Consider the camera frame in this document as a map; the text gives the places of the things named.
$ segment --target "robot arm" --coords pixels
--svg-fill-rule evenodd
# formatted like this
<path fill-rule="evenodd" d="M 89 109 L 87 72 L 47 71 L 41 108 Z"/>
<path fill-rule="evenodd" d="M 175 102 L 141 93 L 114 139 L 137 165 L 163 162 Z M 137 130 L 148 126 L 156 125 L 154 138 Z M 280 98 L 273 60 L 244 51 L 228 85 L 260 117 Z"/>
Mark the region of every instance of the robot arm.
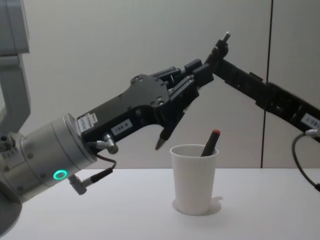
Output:
<path fill-rule="evenodd" d="M 124 93 L 77 119 L 67 114 L 23 136 L 18 131 L 30 114 L 21 61 L 21 54 L 29 51 L 24 16 L 22 0 L 0 0 L 0 22 L 4 23 L 0 24 L 0 83 L 5 100 L 0 114 L 0 237 L 14 226 L 22 203 L 32 197 L 67 178 L 81 195 L 112 173 L 113 167 L 84 181 L 75 175 L 94 163 L 101 149 L 114 154 L 117 141 L 151 124 L 163 127 L 155 147 L 159 149 L 199 96 L 199 89 L 214 80 L 213 74 L 302 131 L 320 125 L 318 109 L 224 60 L 227 33 L 204 63 L 197 59 L 184 70 L 171 67 L 135 76 Z"/>

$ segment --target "black marker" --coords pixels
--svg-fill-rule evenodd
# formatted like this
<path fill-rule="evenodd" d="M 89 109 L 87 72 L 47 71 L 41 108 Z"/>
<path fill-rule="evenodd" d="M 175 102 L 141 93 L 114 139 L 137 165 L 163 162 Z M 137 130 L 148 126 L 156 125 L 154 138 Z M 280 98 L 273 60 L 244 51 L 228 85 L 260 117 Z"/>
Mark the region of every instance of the black marker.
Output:
<path fill-rule="evenodd" d="M 211 156 L 214 153 L 220 133 L 221 132 L 217 129 L 212 131 L 211 136 L 203 149 L 201 157 Z"/>

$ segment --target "cable connector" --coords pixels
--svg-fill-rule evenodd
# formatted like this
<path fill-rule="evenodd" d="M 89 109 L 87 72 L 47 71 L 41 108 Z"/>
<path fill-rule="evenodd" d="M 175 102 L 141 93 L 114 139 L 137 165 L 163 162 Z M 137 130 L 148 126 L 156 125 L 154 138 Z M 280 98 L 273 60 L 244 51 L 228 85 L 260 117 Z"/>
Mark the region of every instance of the cable connector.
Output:
<path fill-rule="evenodd" d="M 320 192 L 320 183 L 317 183 L 315 186 L 314 186 L 315 189 L 317 189 L 319 192 Z"/>
<path fill-rule="evenodd" d="M 114 167 L 109 167 L 95 175 L 92 175 L 85 180 L 81 181 L 76 175 L 72 175 L 68 177 L 69 182 L 73 189 L 79 194 L 83 195 L 87 191 L 87 187 L 89 187 L 92 184 L 95 184 L 96 182 L 100 181 L 104 177 L 108 176 L 109 174 L 112 174 L 114 172 Z"/>
<path fill-rule="evenodd" d="M 104 136 L 104 141 L 90 141 L 87 142 L 86 145 L 88 147 L 94 147 L 99 150 L 107 149 L 110 154 L 116 154 L 119 150 L 117 144 L 115 143 L 111 135 L 108 133 Z"/>
<path fill-rule="evenodd" d="M 320 137 L 320 130 L 318 129 L 310 129 L 305 131 L 305 135 L 307 137 L 312 137 L 312 138 L 316 138 L 316 137 Z"/>

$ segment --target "green led ring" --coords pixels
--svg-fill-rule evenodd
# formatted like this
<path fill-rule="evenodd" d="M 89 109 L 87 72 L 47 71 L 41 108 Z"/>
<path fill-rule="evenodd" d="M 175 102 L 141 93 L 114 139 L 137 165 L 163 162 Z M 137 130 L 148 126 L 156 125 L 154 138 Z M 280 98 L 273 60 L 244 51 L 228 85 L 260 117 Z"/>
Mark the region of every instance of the green led ring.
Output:
<path fill-rule="evenodd" d="M 66 178 L 67 175 L 68 175 L 68 173 L 66 170 L 58 170 L 53 174 L 53 178 L 55 180 L 61 180 L 61 179 Z"/>

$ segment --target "metal screw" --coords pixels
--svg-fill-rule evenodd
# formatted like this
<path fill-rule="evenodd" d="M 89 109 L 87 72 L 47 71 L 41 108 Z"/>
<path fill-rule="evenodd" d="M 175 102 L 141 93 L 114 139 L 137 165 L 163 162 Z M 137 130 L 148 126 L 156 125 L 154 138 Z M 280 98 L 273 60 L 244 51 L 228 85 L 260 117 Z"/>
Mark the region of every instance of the metal screw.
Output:
<path fill-rule="evenodd" d="M 4 144 L 0 144 L 0 152 L 4 152 L 7 150 L 7 147 Z"/>
<path fill-rule="evenodd" d="M 23 186 L 18 186 L 16 189 L 17 189 L 19 192 L 22 192 L 22 191 L 24 190 L 24 187 L 23 187 Z"/>
<path fill-rule="evenodd" d="M 33 153 L 28 153 L 27 155 L 26 155 L 26 157 L 28 158 L 28 159 L 32 159 L 33 157 L 34 157 L 34 154 Z"/>
<path fill-rule="evenodd" d="M 135 111 L 135 115 L 141 116 L 141 110 L 140 110 L 140 109 L 136 110 L 136 111 Z"/>

